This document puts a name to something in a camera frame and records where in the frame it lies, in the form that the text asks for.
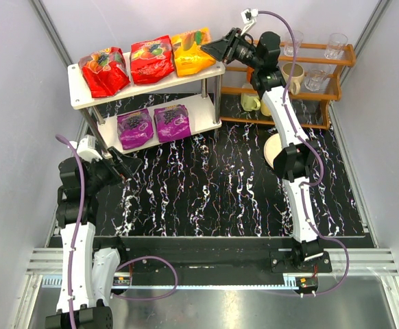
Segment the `yellow mango candy bag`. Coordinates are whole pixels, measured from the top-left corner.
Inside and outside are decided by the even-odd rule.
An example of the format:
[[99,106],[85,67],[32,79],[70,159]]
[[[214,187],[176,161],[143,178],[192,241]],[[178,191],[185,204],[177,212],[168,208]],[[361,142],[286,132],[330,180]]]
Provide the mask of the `yellow mango candy bag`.
[[211,42],[207,27],[176,34],[170,39],[178,77],[195,75],[216,63],[213,57],[201,50],[202,45]]

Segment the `purple candy bag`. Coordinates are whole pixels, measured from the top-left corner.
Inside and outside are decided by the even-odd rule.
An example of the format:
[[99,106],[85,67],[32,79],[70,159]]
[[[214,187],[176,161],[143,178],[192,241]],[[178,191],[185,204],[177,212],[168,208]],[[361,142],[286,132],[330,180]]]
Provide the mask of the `purple candy bag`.
[[144,145],[154,137],[152,118],[147,108],[117,117],[117,134],[123,150]]
[[191,136],[189,112],[186,106],[176,104],[154,110],[154,122],[160,143]]

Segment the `small red candy bag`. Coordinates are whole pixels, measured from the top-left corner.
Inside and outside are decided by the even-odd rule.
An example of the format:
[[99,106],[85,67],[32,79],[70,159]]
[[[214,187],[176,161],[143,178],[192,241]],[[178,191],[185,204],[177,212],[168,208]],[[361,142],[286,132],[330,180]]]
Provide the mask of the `small red candy bag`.
[[136,85],[155,84],[175,71],[169,35],[131,45],[130,73]]

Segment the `large red candy bag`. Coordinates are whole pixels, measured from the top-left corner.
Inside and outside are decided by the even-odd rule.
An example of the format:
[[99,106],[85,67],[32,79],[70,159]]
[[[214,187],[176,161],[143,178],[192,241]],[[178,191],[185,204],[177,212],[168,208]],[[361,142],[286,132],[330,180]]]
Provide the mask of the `large red candy bag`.
[[84,56],[78,62],[92,98],[111,97],[130,84],[125,58],[119,47]]

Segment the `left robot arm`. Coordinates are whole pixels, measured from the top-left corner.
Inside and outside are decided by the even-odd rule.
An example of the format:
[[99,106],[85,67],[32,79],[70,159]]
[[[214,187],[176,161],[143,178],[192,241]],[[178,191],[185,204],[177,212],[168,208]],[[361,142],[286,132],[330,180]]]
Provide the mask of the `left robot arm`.
[[112,328],[109,306],[116,268],[126,260],[120,238],[95,242],[97,194],[132,178],[142,164],[114,147],[111,157],[84,160],[74,156],[59,166],[56,219],[62,239],[62,286],[56,312],[46,328]]

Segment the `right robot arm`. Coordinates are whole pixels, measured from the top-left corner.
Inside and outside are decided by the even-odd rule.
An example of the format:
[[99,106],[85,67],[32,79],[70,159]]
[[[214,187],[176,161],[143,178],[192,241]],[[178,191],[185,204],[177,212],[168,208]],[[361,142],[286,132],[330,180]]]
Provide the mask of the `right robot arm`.
[[223,38],[200,49],[220,62],[237,60],[253,70],[250,84],[271,112],[280,138],[281,150],[272,159],[272,168],[289,198],[293,220],[291,259],[298,269],[314,266],[324,254],[309,192],[310,170],[319,155],[316,144],[298,122],[285,89],[286,82],[278,66],[279,35],[265,32],[253,45],[239,28],[233,28]]

